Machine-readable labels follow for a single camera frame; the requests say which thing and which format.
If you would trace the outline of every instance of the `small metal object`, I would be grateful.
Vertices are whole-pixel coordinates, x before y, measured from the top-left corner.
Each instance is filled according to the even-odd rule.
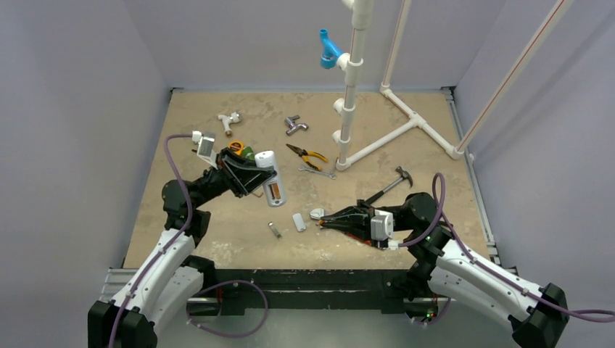
[[[298,131],[299,129],[303,129],[304,131],[307,131],[308,128],[310,127],[309,125],[305,124],[305,123],[295,123],[294,121],[300,119],[301,117],[299,115],[295,115],[295,116],[291,116],[291,117],[287,117],[284,120],[284,123],[286,123],[286,125],[288,126],[288,130],[286,131],[286,134],[288,136],[291,136],[294,132]]]
[[[273,234],[276,236],[277,239],[282,238],[280,231],[278,231],[278,229],[273,223],[269,223],[269,228],[271,229],[271,231],[273,232]]]
[[[335,175],[335,173],[327,173],[327,172],[320,172],[318,170],[314,170],[306,165],[302,165],[301,167],[299,167],[299,170],[301,170],[302,172],[310,172],[310,173],[314,173],[314,174],[320,174],[322,176],[326,176],[327,178],[333,179],[335,180],[335,178],[337,178],[337,175]]]
[[[312,220],[320,220],[323,216],[325,216],[325,209],[323,208],[316,208],[310,212]]]

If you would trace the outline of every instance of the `white wall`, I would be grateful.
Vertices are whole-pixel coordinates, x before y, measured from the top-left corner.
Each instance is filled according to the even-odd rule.
[[[554,0],[510,0],[455,90],[467,130]],[[576,1],[470,144],[504,265],[572,309],[615,309],[615,4]],[[613,347],[572,318],[558,347]]]
[[[168,88],[121,0],[0,2],[0,336],[84,347]]]
[[[319,65],[321,28],[350,49],[340,0],[125,0],[170,85],[201,90],[331,90],[340,71]],[[362,88],[383,78],[401,0],[375,1]],[[456,85],[504,0],[414,0],[392,83],[397,90]]]

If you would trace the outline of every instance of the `tape measure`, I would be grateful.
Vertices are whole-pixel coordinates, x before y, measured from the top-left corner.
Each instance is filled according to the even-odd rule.
[[[242,150],[244,149],[244,143],[240,142],[240,141],[232,141],[229,145],[228,148],[231,149],[232,152],[234,152],[237,155],[241,155],[242,154]]]

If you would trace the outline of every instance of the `screw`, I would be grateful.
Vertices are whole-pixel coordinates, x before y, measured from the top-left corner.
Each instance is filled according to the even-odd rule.
[[[273,235],[276,236],[277,239],[282,238],[280,231],[278,231],[278,229],[273,223],[269,223],[269,229],[271,229],[271,232],[273,232]]]

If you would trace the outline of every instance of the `blue pipe fitting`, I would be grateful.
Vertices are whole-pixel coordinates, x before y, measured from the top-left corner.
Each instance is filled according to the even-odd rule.
[[[329,32],[327,29],[321,29],[321,43],[323,44],[321,67],[331,69],[332,67],[335,67],[337,59],[342,55],[342,50],[329,39]]]

